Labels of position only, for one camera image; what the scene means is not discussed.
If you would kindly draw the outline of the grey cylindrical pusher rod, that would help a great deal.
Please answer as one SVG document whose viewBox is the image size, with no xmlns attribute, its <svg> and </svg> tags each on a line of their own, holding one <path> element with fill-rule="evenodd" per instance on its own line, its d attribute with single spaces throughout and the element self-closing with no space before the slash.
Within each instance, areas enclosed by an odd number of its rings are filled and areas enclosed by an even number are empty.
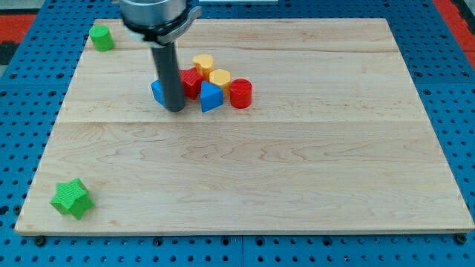
<svg viewBox="0 0 475 267">
<path fill-rule="evenodd" d="M 178 112 L 186 105 L 180 70 L 177 63 L 175 43 L 169 43 L 161 48 L 151 49 L 160 80 L 163 98 L 168 111 Z"/>
</svg>

